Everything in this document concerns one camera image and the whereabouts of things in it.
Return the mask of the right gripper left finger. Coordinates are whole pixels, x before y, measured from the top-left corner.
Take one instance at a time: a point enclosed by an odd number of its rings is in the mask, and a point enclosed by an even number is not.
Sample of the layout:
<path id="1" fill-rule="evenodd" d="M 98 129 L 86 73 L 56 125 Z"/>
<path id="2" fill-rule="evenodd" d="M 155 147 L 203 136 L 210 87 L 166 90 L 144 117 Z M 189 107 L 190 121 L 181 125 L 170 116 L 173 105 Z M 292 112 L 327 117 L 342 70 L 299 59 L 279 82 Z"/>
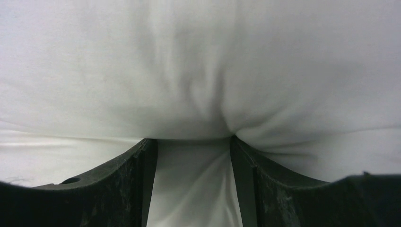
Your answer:
<path id="1" fill-rule="evenodd" d="M 156 140 L 85 173 L 34 188 L 1 183 L 3 227 L 144 227 L 158 157 Z"/>

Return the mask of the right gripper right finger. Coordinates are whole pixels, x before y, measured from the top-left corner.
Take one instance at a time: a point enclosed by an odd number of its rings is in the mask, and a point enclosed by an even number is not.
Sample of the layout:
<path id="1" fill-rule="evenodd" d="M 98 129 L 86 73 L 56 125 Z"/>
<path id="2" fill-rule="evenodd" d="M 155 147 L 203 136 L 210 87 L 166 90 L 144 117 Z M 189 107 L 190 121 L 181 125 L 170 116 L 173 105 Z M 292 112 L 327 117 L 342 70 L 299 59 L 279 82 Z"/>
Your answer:
<path id="1" fill-rule="evenodd" d="M 230 140 L 245 227 L 398 227 L 400 175 L 351 175 L 328 183 L 298 174 L 237 137 Z"/>

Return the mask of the white pillow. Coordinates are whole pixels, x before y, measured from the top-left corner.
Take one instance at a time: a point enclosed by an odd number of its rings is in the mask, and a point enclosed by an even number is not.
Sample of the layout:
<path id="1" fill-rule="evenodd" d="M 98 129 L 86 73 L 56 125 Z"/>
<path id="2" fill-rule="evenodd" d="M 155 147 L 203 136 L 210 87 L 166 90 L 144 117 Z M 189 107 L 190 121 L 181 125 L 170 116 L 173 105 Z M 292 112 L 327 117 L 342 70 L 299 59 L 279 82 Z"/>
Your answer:
<path id="1" fill-rule="evenodd" d="M 300 174 L 401 171 L 398 0 L 3 0 L 0 179 L 159 139 L 151 227 L 240 227 L 236 135 Z"/>

